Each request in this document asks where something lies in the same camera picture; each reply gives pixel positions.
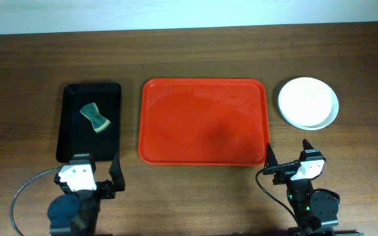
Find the yellow green sponge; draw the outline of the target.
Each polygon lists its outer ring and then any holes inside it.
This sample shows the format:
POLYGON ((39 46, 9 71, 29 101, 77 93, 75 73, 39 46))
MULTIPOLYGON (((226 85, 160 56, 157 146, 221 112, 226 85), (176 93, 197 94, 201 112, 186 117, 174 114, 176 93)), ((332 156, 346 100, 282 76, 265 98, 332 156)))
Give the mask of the yellow green sponge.
POLYGON ((111 124, 110 120, 101 115, 98 106, 94 102, 84 105, 79 111, 90 121, 96 133, 102 132, 111 124))

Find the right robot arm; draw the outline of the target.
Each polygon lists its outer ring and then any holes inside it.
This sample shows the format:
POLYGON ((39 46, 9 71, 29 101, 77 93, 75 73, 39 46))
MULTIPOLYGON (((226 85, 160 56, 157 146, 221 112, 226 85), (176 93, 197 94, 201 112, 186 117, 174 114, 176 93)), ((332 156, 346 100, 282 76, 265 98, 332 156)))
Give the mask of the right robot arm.
POLYGON ((312 186, 312 181, 322 174, 326 158, 307 140, 303 140, 303 150, 299 158, 290 163, 279 164, 270 144, 266 145, 264 168, 259 172, 273 175, 274 185, 285 185, 290 206, 282 205, 296 222, 287 230, 289 235, 334 235, 333 227, 339 221, 340 196, 328 189, 312 186))

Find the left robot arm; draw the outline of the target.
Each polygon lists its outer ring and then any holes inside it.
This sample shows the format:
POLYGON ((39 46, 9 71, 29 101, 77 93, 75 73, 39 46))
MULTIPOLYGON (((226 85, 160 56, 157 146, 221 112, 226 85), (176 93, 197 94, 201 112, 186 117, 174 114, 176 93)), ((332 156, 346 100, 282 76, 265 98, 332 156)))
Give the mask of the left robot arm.
POLYGON ((115 199, 117 192, 125 190, 118 154, 112 159, 109 180, 97 182, 95 170, 93 156, 82 153, 74 155, 56 173, 54 183, 64 194, 57 197, 47 211, 51 235, 94 235, 101 201, 115 199))

